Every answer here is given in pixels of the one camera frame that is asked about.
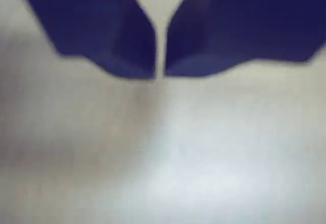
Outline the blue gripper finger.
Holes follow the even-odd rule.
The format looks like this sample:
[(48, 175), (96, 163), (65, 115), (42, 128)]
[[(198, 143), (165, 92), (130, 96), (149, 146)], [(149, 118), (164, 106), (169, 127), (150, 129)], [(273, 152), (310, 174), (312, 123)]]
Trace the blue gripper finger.
[(155, 32), (136, 0), (28, 2), (59, 54), (121, 78), (155, 76)]
[(202, 77), (255, 60), (307, 62), (325, 44), (325, 0), (183, 0), (165, 74)]

